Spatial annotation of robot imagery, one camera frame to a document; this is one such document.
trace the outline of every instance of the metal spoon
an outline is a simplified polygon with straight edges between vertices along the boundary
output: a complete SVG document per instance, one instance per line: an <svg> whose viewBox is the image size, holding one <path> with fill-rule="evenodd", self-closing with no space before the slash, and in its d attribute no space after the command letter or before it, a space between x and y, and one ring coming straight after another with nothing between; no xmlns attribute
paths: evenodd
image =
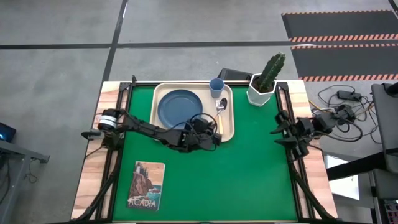
<svg viewBox="0 0 398 224"><path fill-rule="evenodd" d="M221 135L224 133L223 121L221 119L221 112L223 112L226 109L227 104L228 101L226 98L222 98L221 100L216 100L216 109L217 109L216 117L218 118L218 131Z"/></svg>

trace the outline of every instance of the wooden tray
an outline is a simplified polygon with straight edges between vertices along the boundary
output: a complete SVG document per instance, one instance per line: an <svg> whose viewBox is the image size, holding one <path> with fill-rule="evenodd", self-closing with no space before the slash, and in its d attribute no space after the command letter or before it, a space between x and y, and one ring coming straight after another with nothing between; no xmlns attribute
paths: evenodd
<svg viewBox="0 0 398 224"><path fill-rule="evenodd" d="M209 83L162 83L154 90L154 98L152 100L152 110L150 112L149 121L151 124L165 128L157 115L157 105L163 96L173 90L189 90L198 95L203 105L203 112L208 113L213 117L216 116L216 100L210 96ZM228 104L221 114L224 131L223 137L221 138L222 142L229 141L235 133L232 89L228 85L225 85L220 99L224 97L228 100ZM212 119L207 116L203 117L208 121L212 121Z"/></svg>

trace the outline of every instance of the potted cactus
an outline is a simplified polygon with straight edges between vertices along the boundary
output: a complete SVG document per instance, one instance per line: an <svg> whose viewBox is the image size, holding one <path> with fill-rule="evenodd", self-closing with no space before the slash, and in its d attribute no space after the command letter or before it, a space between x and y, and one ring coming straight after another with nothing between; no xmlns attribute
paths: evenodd
<svg viewBox="0 0 398 224"><path fill-rule="evenodd" d="M267 62L261 74L251 77L249 89L246 92L250 104L262 106L275 92L276 81L281 68L284 66L285 54L277 53Z"/></svg>

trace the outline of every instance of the black floor mat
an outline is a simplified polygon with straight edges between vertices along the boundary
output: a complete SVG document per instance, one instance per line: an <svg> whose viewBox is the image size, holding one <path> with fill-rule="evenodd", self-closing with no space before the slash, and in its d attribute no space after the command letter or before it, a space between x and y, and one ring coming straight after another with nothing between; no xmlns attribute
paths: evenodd
<svg viewBox="0 0 398 224"><path fill-rule="evenodd" d="M398 19L389 10L282 14L292 42L398 39Z"/></svg>
<svg viewBox="0 0 398 224"><path fill-rule="evenodd" d="M293 46L306 82L398 79L398 44Z"/></svg>

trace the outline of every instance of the blue cup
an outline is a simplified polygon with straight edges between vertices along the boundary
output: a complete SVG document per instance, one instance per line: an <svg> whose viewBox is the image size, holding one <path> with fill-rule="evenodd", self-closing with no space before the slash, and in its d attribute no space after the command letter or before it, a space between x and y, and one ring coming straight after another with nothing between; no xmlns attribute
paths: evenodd
<svg viewBox="0 0 398 224"><path fill-rule="evenodd" d="M214 78L210 80L209 87L211 97L219 98L224 90L224 80L220 78Z"/></svg>

